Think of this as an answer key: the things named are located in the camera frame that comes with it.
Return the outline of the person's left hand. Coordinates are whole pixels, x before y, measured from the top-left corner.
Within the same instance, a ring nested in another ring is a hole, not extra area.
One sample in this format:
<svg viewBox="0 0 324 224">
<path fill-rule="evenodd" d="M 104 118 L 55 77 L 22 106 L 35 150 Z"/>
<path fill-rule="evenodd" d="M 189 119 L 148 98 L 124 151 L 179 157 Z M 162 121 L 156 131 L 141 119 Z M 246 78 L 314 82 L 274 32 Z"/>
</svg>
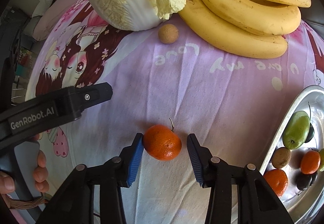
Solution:
<svg viewBox="0 0 324 224">
<path fill-rule="evenodd" d="M 46 193 L 49 190 L 47 177 L 46 156 L 43 151 L 39 150 L 37 168 L 33 171 L 33 178 L 35 180 L 36 189 L 42 193 Z M 14 180 L 6 172 L 1 171 L 1 195 L 7 195 L 14 191 Z"/>
</svg>

